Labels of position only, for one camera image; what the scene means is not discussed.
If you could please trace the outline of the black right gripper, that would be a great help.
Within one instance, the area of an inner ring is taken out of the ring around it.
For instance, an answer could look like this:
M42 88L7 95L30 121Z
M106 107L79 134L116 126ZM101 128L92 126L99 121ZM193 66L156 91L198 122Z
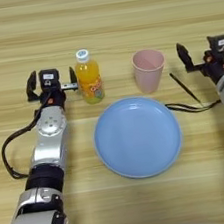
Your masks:
M186 67L187 72L198 71L199 67L193 64L189 53L182 44L177 43L177 54L180 60ZM205 77L209 77L213 83L218 83L224 75L224 53L215 55L211 50L207 50L203 57L204 63L202 64L201 73Z

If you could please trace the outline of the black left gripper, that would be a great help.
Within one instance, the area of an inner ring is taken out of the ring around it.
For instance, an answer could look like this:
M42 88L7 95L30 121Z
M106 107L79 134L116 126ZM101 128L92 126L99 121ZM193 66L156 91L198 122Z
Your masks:
M32 72L27 80L27 100L29 102L36 102L40 99L41 106L51 107L60 106L62 109L65 108L66 91L67 90L78 90L77 76L75 75L74 69L69 67L70 84L63 84L62 86L56 86L52 88L44 88L41 91L40 97L34 91L36 90L36 72Z

